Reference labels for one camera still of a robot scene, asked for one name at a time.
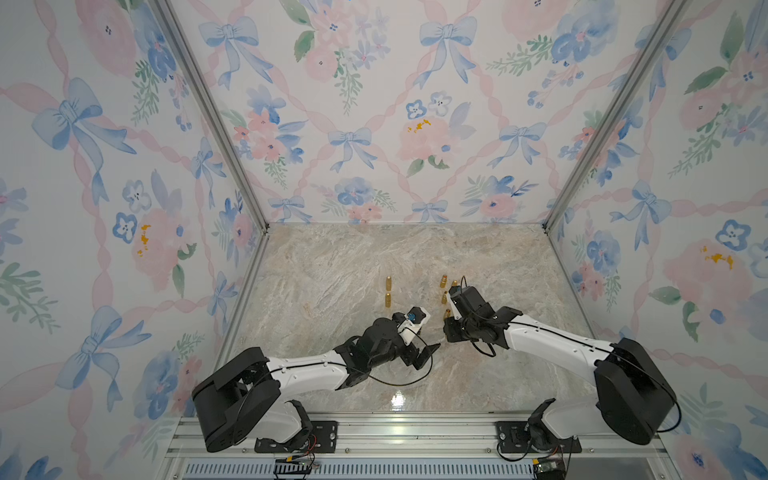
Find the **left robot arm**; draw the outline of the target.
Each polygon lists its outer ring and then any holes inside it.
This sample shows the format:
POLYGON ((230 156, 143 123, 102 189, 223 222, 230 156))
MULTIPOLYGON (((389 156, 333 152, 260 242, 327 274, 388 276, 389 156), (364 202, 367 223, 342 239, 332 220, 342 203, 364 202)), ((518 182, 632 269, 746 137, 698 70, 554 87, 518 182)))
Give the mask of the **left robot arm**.
POLYGON ((287 451, 302 448, 313 424, 296 397, 349 389, 366 380, 394 386, 376 378, 373 370, 397 360, 417 371, 431 370, 440 345, 420 336, 429 319, 418 307, 378 318, 362 334, 315 356, 279 358, 266 356, 259 347, 243 350, 192 391, 206 451, 231 448, 252 431, 287 451))

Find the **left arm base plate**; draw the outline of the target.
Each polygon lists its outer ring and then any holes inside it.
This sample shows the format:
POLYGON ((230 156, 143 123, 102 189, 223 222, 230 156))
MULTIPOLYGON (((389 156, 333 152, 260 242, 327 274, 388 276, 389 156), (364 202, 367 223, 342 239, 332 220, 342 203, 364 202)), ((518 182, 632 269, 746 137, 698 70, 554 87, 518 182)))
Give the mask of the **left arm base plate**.
POLYGON ((313 453, 334 453, 338 441, 337 421, 310 422, 309 428, 303 427, 296 435, 286 442, 280 443, 272 439, 257 439, 254 445, 256 453, 298 454, 311 450, 313 453))

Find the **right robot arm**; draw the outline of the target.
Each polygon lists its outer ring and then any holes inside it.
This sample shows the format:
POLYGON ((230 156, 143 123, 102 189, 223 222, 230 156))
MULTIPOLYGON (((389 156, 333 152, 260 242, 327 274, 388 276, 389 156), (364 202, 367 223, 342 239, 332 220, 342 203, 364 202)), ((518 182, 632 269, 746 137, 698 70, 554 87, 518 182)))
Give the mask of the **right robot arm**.
POLYGON ((570 437, 613 433, 636 445, 647 445, 666 429, 677 397, 638 342, 624 338, 606 342, 579 336, 539 322, 511 307, 485 317, 481 312, 451 307, 443 332, 450 343, 484 343, 490 347, 534 355, 570 371, 595 388, 583 397, 546 399, 523 428, 525 441, 547 451, 570 437))

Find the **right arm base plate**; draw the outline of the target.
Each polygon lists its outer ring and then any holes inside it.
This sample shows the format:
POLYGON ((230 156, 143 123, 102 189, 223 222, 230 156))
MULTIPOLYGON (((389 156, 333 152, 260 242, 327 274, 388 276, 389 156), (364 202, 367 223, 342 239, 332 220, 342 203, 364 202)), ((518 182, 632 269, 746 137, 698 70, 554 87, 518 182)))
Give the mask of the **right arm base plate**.
POLYGON ((558 447, 559 452, 581 453, 581 442, 574 437, 556 439, 542 427, 531 427, 527 421, 498 421, 494 424, 496 438, 503 454, 549 454, 558 447))

